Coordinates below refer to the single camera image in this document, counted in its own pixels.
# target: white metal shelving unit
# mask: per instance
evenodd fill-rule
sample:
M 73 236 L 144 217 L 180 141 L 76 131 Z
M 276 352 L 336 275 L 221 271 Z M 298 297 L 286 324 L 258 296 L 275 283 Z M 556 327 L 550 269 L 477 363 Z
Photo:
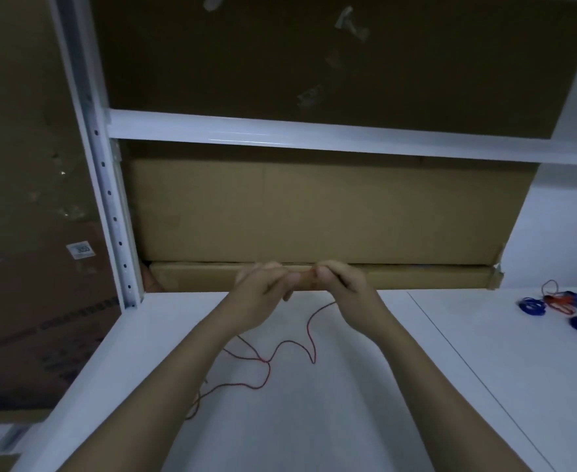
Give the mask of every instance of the white metal shelving unit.
M 550 140 L 110 109 L 89 0 L 50 6 L 125 310 L 136 308 L 144 292 L 118 139 L 577 165 L 577 74 Z

